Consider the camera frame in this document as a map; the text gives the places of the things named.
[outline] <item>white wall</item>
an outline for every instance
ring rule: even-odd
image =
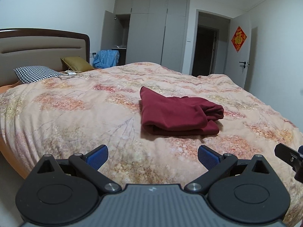
[[[184,53],[184,63],[182,73],[190,74],[191,65],[194,60],[195,35],[197,33],[198,10],[210,12],[215,15],[221,15],[226,18],[235,18],[244,13],[243,10],[230,7],[223,3],[211,0],[190,0],[189,17],[187,27],[187,37]]]
[[[249,14],[245,89],[303,131],[303,0],[266,0]]]
[[[199,13],[198,25],[219,30],[217,55],[215,60],[215,74],[223,74],[228,45],[230,20],[211,14]]]
[[[0,0],[0,28],[46,28],[87,34],[100,50],[104,11],[115,0]]]

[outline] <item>red and gold sticker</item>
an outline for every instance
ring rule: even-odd
[[[239,52],[240,48],[242,47],[243,43],[245,42],[245,39],[247,36],[245,35],[244,31],[241,29],[241,27],[238,26],[234,37],[232,38],[231,42],[234,45],[234,48],[237,52]]]

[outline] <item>dark wooden headboard frame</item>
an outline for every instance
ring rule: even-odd
[[[11,28],[0,29],[0,38],[6,37],[27,37],[27,36],[45,36],[45,37],[67,37],[85,40],[86,45],[86,61],[89,62],[89,37],[86,34],[50,30],[50,29],[36,29],[36,28]]]

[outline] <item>houndstooth pillow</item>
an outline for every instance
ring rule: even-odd
[[[63,75],[46,66],[24,66],[14,69],[20,83],[32,83],[39,80]]]

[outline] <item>red folded sweatshirt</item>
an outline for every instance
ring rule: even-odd
[[[151,89],[140,90],[142,126],[153,135],[214,135],[223,107],[201,97],[164,97]]]

